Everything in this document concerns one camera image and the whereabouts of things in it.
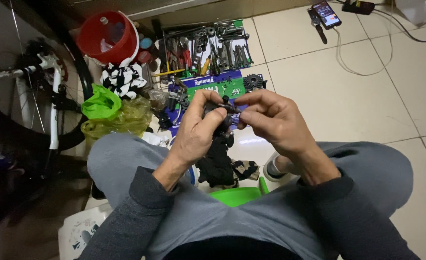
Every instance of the red bucket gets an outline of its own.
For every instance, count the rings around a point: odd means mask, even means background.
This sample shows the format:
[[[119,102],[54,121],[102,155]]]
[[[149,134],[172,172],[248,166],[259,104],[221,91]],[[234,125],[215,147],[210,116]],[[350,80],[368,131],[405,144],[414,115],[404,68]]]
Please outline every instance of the red bucket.
[[[125,25],[125,31],[121,39],[112,49],[101,52],[101,40],[108,38],[107,28],[100,21],[106,17],[109,23],[121,22]],[[81,27],[77,38],[80,50],[89,57],[96,58],[103,63],[119,63],[133,55],[139,47],[138,36],[132,23],[123,14],[118,12],[103,12],[89,17]]]

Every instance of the phone screen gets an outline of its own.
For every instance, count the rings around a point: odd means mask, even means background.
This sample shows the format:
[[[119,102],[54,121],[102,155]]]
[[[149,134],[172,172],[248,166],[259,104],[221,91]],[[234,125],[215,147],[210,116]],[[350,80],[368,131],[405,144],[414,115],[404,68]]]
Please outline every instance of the phone screen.
[[[338,16],[327,2],[323,1],[313,5],[312,7],[320,15],[325,26],[331,26],[340,21]]]

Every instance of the person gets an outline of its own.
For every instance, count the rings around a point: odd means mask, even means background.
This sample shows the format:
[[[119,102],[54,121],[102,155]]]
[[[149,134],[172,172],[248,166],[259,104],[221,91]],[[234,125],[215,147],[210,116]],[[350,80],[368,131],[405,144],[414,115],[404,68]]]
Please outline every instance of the person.
[[[300,177],[237,207],[195,188],[183,176],[226,116],[202,119],[206,102],[223,101],[198,90],[169,151],[130,134],[94,144],[89,174],[114,210],[79,259],[418,259],[389,220],[412,192],[408,159],[378,143],[316,142],[295,102],[268,90],[235,100],[248,105],[238,128],[274,146],[267,177]]]

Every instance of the yellow plastic bag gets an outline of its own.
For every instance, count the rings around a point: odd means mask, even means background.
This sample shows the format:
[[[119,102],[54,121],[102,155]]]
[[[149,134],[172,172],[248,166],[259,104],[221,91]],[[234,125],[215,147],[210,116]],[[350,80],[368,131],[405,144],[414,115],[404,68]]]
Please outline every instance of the yellow plastic bag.
[[[152,120],[150,102],[142,96],[135,99],[124,99],[118,116],[112,120],[90,119],[81,125],[81,131],[89,144],[111,132],[131,133],[142,137]]]

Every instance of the bicycle tire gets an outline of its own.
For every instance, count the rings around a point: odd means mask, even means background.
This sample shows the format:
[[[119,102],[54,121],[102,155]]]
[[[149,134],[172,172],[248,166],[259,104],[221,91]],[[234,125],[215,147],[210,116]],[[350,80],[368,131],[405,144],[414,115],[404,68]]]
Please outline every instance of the bicycle tire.
[[[46,22],[59,41],[66,46],[66,49],[74,60],[73,63],[83,87],[83,97],[85,100],[90,98],[92,96],[91,84],[93,83],[93,79],[82,53],[70,36],[68,29],[44,1],[24,0],[24,2]],[[78,125],[73,130],[58,136],[59,151],[73,148],[84,140],[84,134],[81,132],[81,124],[87,120],[88,118],[82,115],[80,122],[78,122]],[[28,150],[48,150],[50,138],[50,135],[38,133],[18,124],[0,111],[0,140],[2,142],[7,142]]]

